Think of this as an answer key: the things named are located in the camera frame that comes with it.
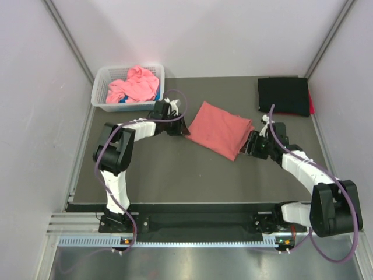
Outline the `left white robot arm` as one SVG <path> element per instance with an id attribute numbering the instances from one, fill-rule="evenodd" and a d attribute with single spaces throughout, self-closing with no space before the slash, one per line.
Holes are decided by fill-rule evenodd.
<path id="1" fill-rule="evenodd" d="M 187 136 L 180 100 L 156 101 L 147 118 L 124 124 L 106 123 L 93 152 L 95 174 L 101 176 L 107 194 L 107 205 L 100 218 L 100 233 L 122 233 L 136 230 L 130 214 L 126 171 L 131 163 L 135 142 L 166 132 L 169 136 Z"/>

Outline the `salmon pink t shirt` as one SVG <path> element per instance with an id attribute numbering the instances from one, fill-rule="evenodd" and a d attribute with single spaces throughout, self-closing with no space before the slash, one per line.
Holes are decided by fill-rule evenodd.
<path id="1" fill-rule="evenodd" d="M 235 161 L 254 126 L 252 120 L 233 115 L 205 101 L 188 130 L 189 140 Z"/>

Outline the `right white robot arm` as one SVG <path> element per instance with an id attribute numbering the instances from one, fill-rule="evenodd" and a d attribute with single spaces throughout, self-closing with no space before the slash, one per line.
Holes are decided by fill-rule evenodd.
<path id="1" fill-rule="evenodd" d="M 265 126 L 261 132 L 251 131 L 240 151 L 258 159 L 272 159 L 311 195 L 309 203 L 275 205 L 272 224 L 277 230 L 287 230 L 293 223 L 311 228 L 319 237 L 362 230 L 357 186 L 351 180 L 329 177 L 314 166 L 301 147 L 289 143 L 284 123 Z"/>

